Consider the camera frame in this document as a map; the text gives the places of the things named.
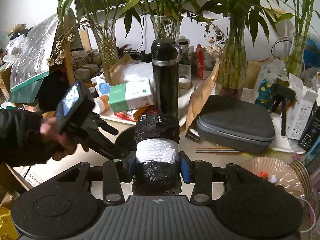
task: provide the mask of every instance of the thermos handle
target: thermos handle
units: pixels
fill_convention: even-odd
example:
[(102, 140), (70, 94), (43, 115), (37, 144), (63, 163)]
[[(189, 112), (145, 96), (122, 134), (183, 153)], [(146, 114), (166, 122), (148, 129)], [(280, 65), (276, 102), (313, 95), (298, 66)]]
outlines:
[(166, 66), (173, 66), (176, 65), (181, 59), (182, 59), (182, 48), (177, 44), (170, 44), (170, 46), (174, 47), (177, 50), (177, 58), (167, 61), (160, 61), (156, 59), (152, 59), (153, 65), (159, 66), (159, 67), (166, 67)]

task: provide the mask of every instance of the white strap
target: white strap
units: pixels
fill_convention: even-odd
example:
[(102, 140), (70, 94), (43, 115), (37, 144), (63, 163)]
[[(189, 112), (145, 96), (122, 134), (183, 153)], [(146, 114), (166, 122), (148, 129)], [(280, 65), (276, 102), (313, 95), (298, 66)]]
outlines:
[(178, 155), (178, 144), (168, 139), (153, 138), (137, 144), (136, 163), (174, 163)]

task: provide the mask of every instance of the lit screen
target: lit screen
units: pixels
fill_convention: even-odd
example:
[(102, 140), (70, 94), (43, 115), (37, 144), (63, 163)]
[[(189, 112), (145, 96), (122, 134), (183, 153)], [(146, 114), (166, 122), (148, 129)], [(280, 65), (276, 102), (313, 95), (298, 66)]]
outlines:
[(79, 100), (79, 91), (76, 85), (74, 85), (66, 97), (62, 100), (63, 115), (66, 116), (74, 104)]

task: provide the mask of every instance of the silver screw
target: silver screw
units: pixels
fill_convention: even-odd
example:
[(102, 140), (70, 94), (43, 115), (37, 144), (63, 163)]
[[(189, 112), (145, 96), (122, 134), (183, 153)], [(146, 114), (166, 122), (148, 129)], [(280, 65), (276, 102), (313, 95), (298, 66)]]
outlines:
[(206, 202), (209, 200), (209, 196), (205, 194), (197, 194), (193, 197), (193, 199), (197, 202)]
[(121, 196), (116, 193), (106, 195), (106, 200), (108, 200), (110, 202), (116, 202), (116, 201), (119, 201), (120, 199), (121, 199)]

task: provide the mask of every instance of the black jacket sleeve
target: black jacket sleeve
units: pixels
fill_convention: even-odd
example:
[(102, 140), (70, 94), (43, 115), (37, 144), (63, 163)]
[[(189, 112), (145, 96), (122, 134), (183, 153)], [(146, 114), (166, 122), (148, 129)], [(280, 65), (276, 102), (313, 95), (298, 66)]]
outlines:
[(41, 141), (42, 114), (24, 110), (0, 110), (0, 163), (31, 166), (46, 163), (52, 154)]

